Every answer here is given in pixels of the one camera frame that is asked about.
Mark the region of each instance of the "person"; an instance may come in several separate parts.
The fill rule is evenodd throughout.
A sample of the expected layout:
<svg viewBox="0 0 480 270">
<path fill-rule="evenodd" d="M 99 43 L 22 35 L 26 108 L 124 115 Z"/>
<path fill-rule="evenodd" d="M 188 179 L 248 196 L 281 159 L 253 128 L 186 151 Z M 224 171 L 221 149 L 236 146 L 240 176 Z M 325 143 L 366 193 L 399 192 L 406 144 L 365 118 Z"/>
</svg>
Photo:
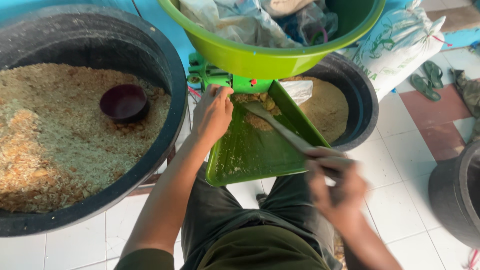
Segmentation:
<svg viewBox="0 0 480 270">
<path fill-rule="evenodd" d="M 116 269 L 174 269 L 181 228 L 185 270 L 340 270 L 332 255 L 335 227 L 367 269 L 400 270 L 365 220 L 360 209 L 367 185 L 341 152 L 313 148 L 308 171 L 278 177 L 260 209 L 242 209 L 225 187 L 205 181 L 204 158 L 227 131 L 232 93 L 229 87 L 206 88 L 192 133 L 146 200 Z M 333 200 L 324 168 L 342 174 L 341 200 Z"/>
</svg>

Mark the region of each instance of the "hand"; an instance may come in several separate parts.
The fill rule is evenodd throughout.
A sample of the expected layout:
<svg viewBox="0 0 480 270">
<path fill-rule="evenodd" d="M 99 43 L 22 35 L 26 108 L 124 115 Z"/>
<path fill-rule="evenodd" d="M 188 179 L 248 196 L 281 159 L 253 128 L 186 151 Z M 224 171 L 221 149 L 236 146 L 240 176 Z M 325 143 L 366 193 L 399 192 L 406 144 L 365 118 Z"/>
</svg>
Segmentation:
<svg viewBox="0 0 480 270">
<path fill-rule="evenodd" d="M 357 164 L 347 159 L 343 153 L 326 147 L 312 149 L 307 155 L 317 158 L 308 160 L 305 164 L 308 170 L 305 174 L 306 180 L 314 205 L 342 235 L 355 233 L 358 225 L 364 220 L 361 207 L 367 190 L 367 184 L 357 174 Z M 325 184 L 323 168 L 340 172 L 343 177 L 340 187 L 329 189 Z M 338 189 L 342 192 L 342 200 L 335 205 L 332 197 Z"/>
<path fill-rule="evenodd" d="M 230 87 L 209 85 L 193 110 L 192 134 L 209 147 L 227 132 L 232 121 L 233 104 L 229 94 L 233 94 Z"/>
</svg>

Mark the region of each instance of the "red string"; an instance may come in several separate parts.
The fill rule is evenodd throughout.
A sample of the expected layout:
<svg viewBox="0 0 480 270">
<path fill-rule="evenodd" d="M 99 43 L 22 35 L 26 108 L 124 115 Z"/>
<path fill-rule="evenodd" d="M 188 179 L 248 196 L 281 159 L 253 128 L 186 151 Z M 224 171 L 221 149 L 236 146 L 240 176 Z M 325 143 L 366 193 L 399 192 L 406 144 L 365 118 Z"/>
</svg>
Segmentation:
<svg viewBox="0 0 480 270">
<path fill-rule="evenodd" d="M 446 43 L 445 41 L 443 41 L 443 40 L 439 39 L 439 38 L 438 38 L 438 37 L 436 37 L 436 36 L 431 36 L 431 37 L 435 38 L 436 40 L 438 40 L 438 41 L 440 41 L 440 42 L 443 42 L 443 43 L 445 43 L 445 44 L 447 45 L 447 47 L 451 47 L 451 46 L 453 46 L 453 44 Z"/>
<path fill-rule="evenodd" d="M 188 90 L 189 90 L 190 92 L 192 92 L 194 95 L 196 95 L 196 96 L 199 97 L 199 98 L 202 98 L 202 96 L 200 96 L 200 94 L 197 93 L 193 88 L 191 88 L 190 86 L 187 86 L 187 88 L 188 88 Z"/>
<path fill-rule="evenodd" d="M 470 261 L 470 264 L 468 265 L 468 270 L 474 270 L 473 268 L 475 267 L 475 265 L 478 262 L 478 258 L 477 258 L 478 254 L 479 254 L 478 249 L 473 250 L 472 260 Z"/>
</svg>

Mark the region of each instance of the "dark green pants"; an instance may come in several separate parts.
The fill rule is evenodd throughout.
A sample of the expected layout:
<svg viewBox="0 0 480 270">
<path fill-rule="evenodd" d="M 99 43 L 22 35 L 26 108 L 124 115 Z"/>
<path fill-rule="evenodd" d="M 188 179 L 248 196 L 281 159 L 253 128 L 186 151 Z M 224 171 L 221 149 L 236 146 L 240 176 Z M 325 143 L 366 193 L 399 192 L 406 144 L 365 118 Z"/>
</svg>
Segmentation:
<svg viewBox="0 0 480 270">
<path fill-rule="evenodd" d="M 206 163 L 198 171 L 181 229 L 182 269 L 197 269 L 220 237 L 256 225 L 292 231 L 312 246 L 330 269 L 342 268 L 332 255 L 333 226 L 313 206 L 303 173 L 278 177 L 260 209 L 243 209 L 226 187 L 213 187 L 205 181 L 205 167 Z"/>
</svg>

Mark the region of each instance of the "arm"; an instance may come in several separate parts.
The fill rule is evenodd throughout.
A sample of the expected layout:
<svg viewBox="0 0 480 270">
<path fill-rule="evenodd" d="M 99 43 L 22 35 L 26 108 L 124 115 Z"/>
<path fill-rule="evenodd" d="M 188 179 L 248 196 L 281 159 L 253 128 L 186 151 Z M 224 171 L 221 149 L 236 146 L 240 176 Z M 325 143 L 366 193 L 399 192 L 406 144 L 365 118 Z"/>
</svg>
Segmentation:
<svg viewBox="0 0 480 270">
<path fill-rule="evenodd" d="M 173 246 L 185 217 L 193 182 L 213 144 L 227 131 L 233 89 L 209 85 L 194 110 L 190 134 L 153 188 L 121 257 L 144 248 L 173 254 Z"/>
<path fill-rule="evenodd" d="M 346 159 L 343 153 L 324 147 L 312 150 L 308 154 L 318 157 L 306 163 L 308 169 L 306 177 L 312 191 L 313 202 L 343 236 L 351 251 L 370 270 L 402 270 L 370 228 L 360 210 L 367 184 L 357 174 L 356 163 Z M 329 189 L 326 186 L 322 168 L 334 169 L 343 175 L 343 185 L 340 186 L 343 200 L 337 205 L 332 203 L 330 195 L 338 189 Z"/>
</svg>

